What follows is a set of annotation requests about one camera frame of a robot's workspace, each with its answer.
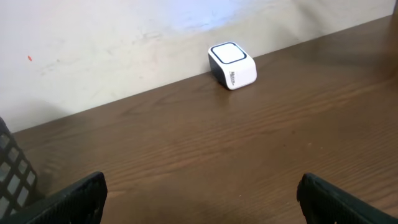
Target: wall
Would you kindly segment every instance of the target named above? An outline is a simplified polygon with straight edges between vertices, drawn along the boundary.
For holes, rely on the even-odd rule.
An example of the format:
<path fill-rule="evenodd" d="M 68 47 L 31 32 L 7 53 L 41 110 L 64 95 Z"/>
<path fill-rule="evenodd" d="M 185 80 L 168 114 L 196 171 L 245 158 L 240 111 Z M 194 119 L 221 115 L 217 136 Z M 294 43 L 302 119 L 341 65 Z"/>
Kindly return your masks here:
<path fill-rule="evenodd" d="M 2 0 L 0 116 L 12 131 L 392 14 L 395 0 Z"/>

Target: white cube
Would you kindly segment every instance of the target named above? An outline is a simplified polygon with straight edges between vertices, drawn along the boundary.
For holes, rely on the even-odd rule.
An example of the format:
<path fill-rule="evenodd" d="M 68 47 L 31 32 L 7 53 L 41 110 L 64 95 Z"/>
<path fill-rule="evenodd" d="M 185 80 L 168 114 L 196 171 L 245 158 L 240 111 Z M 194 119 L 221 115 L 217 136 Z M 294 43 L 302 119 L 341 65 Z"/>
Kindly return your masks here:
<path fill-rule="evenodd" d="M 210 47 L 208 55 L 211 72 L 225 88 L 235 90 L 256 81 L 253 58 L 234 42 Z"/>

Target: perforated black container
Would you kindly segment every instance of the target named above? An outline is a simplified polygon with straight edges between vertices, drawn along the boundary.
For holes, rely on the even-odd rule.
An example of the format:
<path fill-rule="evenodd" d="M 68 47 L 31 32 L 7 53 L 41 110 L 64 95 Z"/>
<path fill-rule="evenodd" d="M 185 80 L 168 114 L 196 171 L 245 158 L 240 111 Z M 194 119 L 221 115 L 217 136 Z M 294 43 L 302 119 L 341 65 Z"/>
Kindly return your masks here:
<path fill-rule="evenodd" d="M 35 170 L 0 118 L 0 218 L 27 206 L 36 183 Z"/>

